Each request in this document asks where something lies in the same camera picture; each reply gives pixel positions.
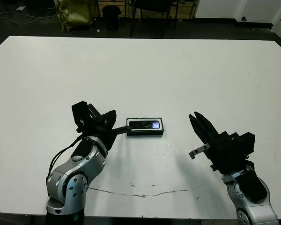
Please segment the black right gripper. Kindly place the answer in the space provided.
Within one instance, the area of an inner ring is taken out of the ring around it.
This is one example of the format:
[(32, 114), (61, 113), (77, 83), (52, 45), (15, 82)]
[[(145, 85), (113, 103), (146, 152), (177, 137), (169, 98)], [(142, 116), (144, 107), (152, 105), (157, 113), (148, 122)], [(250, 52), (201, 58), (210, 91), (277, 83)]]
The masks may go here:
[(204, 143), (203, 146), (189, 153), (191, 159), (204, 153), (212, 162), (212, 170), (218, 170), (222, 175), (245, 170), (247, 133), (219, 134), (212, 123), (199, 112), (194, 112), (194, 115), (189, 114), (189, 119), (195, 134)]

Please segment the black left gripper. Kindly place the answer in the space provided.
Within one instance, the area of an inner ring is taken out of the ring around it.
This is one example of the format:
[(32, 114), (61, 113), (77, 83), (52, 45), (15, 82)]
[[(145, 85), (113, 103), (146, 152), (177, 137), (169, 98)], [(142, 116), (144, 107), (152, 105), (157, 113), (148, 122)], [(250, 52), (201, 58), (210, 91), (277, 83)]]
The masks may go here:
[(100, 139), (109, 151), (119, 134), (131, 131), (130, 126), (114, 128), (116, 110), (100, 114), (92, 104), (78, 104), (78, 133)]

